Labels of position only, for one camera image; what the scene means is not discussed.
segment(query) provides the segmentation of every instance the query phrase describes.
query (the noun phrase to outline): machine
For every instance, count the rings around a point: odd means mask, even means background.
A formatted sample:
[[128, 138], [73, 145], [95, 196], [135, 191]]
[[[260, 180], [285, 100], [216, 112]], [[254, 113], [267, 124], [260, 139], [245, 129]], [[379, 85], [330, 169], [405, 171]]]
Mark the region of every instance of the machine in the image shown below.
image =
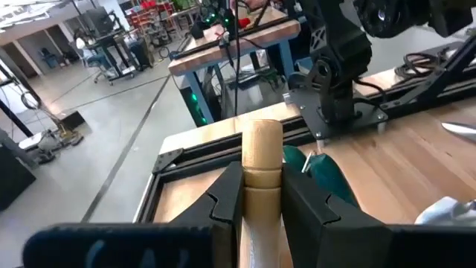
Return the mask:
[[[289, 78], [290, 97], [302, 118], [282, 122], [284, 144], [331, 138], [474, 94], [474, 83], [465, 81], [476, 75], [469, 66], [476, 37], [427, 77], [412, 78], [369, 98], [357, 95], [353, 81], [367, 70], [370, 42], [341, 15], [339, 4], [300, 0], [312, 29], [314, 65], [308, 75]], [[473, 4], [354, 1], [366, 32], [381, 38], [426, 22], [448, 36], [472, 21]], [[54, 226], [27, 242], [25, 267], [237, 267], [243, 176], [240, 163], [232, 161], [241, 158], [240, 144], [241, 135], [236, 134], [158, 157], [139, 223], [154, 215], [165, 183], [228, 166], [172, 222]], [[386, 225], [323, 191], [288, 165], [283, 166], [282, 179], [283, 222], [295, 267], [474, 266], [474, 228]]]

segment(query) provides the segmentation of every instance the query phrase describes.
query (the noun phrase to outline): wooden board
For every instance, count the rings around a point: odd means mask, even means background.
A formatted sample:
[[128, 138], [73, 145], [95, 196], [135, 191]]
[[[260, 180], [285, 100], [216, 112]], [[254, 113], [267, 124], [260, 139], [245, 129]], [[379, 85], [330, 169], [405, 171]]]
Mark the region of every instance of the wooden board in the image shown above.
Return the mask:
[[[250, 15], [250, 20], [253, 20], [253, 18], [257, 16], [258, 12], [259, 12], [258, 10], [253, 12]], [[261, 19], [260, 24], [272, 22], [276, 19], [281, 19], [284, 16], [286, 16], [286, 14], [274, 8], [268, 8], [265, 14], [263, 15], [263, 18]], [[224, 30], [221, 25], [215, 25], [211, 27], [210, 29], [205, 30], [204, 31], [205, 37], [198, 40], [191, 39], [190, 44], [185, 48], [185, 51], [216, 40], [217, 35], [215, 33], [220, 34], [220, 33], [223, 33], [223, 31]], [[279, 39], [292, 38], [293, 36], [296, 36], [299, 33], [299, 31], [300, 31], [299, 22], [296, 20], [292, 20], [292, 21], [284, 22], [279, 25], [264, 29], [262, 31], [247, 35], [246, 39], [249, 39], [257, 44], [262, 45], [262, 44], [270, 43]], [[241, 51], [244, 51], [246, 49], [253, 47], [253, 45], [250, 42], [247, 42], [244, 39], [241, 39], [239, 41], [239, 47]], [[229, 50], [232, 57], [234, 57], [237, 54], [235, 41], [231, 42]], [[198, 68], [201, 65], [204, 65], [207, 63], [215, 63], [215, 62], [223, 61], [223, 60], [228, 60], [226, 50], [221, 49], [219, 46], [216, 46], [204, 51], [197, 52], [193, 55], [183, 57], [178, 60], [173, 60], [169, 64], [169, 70], [170, 70], [170, 73], [174, 75], [181, 75], [185, 73], [186, 71]]]
[[[385, 71], [365, 80], [381, 86], [398, 80]], [[357, 87], [367, 95], [373, 89]], [[244, 120], [298, 114], [294, 106], [279, 103], [210, 126], [165, 139], [163, 150], [189, 147], [241, 130]], [[476, 99], [464, 100], [420, 112], [387, 124], [385, 133], [368, 130], [332, 140], [323, 152], [342, 169], [362, 210], [385, 223], [413, 223], [419, 213], [444, 196], [461, 202], [476, 197], [476, 144], [458, 138], [441, 127], [442, 121], [476, 124]], [[300, 147], [304, 153], [316, 144]], [[224, 169], [213, 170], [164, 186], [154, 222], [168, 222], [195, 202]], [[284, 230], [281, 235], [281, 267], [292, 267]], [[240, 267], [248, 267], [249, 239], [242, 233]]]

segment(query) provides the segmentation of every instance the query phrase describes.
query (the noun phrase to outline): blue table leg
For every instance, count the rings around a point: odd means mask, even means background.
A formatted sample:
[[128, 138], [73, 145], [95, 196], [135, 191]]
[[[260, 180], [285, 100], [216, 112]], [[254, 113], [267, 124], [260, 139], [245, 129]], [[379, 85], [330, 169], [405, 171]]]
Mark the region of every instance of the blue table leg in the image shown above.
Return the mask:
[[286, 78], [295, 71], [295, 65], [292, 62], [291, 48], [288, 40], [280, 42], [281, 60], [283, 61], [284, 74]]
[[192, 89], [193, 94], [196, 96], [196, 101], [199, 104], [200, 110], [202, 111], [207, 124], [211, 124], [214, 121], [213, 117], [211, 116], [210, 108], [208, 108], [207, 102], [205, 101], [205, 97], [203, 96], [202, 87], [199, 84], [199, 78], [196, 76], [194, 71], [189, 71], [185, 74], [185, 77], [190, 84], [190, 88]]

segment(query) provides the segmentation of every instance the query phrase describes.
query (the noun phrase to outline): wooden table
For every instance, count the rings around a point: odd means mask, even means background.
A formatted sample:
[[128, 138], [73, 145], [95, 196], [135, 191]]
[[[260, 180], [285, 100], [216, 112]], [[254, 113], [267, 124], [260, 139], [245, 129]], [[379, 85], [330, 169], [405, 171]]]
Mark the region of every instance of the wooden table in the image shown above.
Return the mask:
[[[260, 10], [256, 10], [248, 17], [251, 21], [258, 15]], [[282, 19], [286, 14], [282, 13], [272, 7], [269, 7], [264, 16], [260, 21], [260, 25], [267, 22], [272, 22], [277, 19]], [[204, 37], [198, 40], [191, 39], [188, 46], [184, 51], [189, 51], [191, 49], [197, 48], [201, 45], [205, 45], [209, 42], [216, 40], [216, 33], [223, 33], [225, 30], [221, 25], [215, 25], [210, 29], [204, 31]], [[297, 20], [292, 20], [288, 22], [275, 25], [270, 28], [252, 33], [246, 36], [246, 39], [251, 40], [259, 44], [261, 47], [267, 48], [271, 45], [279, 44], [281, 51], [281, 59], [283, 61], [283, 68], [286, 76], [288, 77], [294, 71], [294, 62], [291, 57], [291, 51], [289, 48], [288, 40], [295, 38], [300, 32], [300, 23]], [[240, 55], [246, 55], [251, 52], [255, 52], [258, 48], [254, 47], [250, 42], [245, 41], [244, 39], [239, 40]], [[237, 55], [236, 42], [231, 42], [229, 46], [229, 51], [232, 57]], [[215, 66], [215, 72], [219, 80], [222, 80], [221, 72], [219, 70], [218, 64], [221, 62], [228, 61], [228, 56], [224, 48], [220, 48], [218, 45], [212, 48], [206, 49], [204, 51], [196, 52], [190, 56], [183, 57], [181, 59], [173, 60], [169, 64], [170, 73], [173, 75], [185, 75], [187, 78], [190, 88], [192, 89], [193, 94], [197, 97], [197, 102], [202, 110], [203, 116], [208, 123], [213, 123], [214, 119], [211, 115], [211, 111], [208, 108], [207, 102], [205, 101], [205, 96], [202, 93], [200, 82], [197, 79], [196, 71], [201, 68], [206, 68], [208, 66]]]
[[[364, 80], [388, 87], [398, 79], [393, 70]], [[368, 95], [373, 89], [358, 86]], [[294, 105], [279, 103], [248, 114], [167, 137], [161, 153], [191, 147], [241, 131], [255, 118], [282, 120], [298, 115]], [[476, 124], [476, 99], [428, 110], [387, 124], [376, 130], [332, 140], [324, 148], [344, 172], [363, 211], [385, 223], [413, 223], [419, 213], [444, 196], [467, 202], [476, 197], [476, 145], [446, 132], [442, 121]], [[315, 150], [315, 143], [300, 147]], [[154, 221], [168, 222], [191, 205], [214, 182], [223, 169], [202, 173], [164, 186]], [[291, 267], [284, 233], [282, 267]], [[241, 267], [246, 267], [247, 234], [242, 236]]]

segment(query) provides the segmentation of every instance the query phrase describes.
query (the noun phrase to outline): white cloth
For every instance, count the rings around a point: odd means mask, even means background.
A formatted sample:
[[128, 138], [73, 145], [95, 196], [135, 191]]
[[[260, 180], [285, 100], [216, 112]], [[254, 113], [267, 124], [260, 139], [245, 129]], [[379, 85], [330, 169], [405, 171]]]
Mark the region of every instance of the white cloth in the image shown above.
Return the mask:
[[443, 197], [424, 210], [415, 224], [476, 226], [476, 201], [464, 204], [451, 197]]
[[92, 57], [93, 53], [92, 51], [86, 48], [86, 44], [84, 43], [83, 39], [76, 39], [76, 47], [83, 51], [83, 59], [87, 60], [89, 57]]

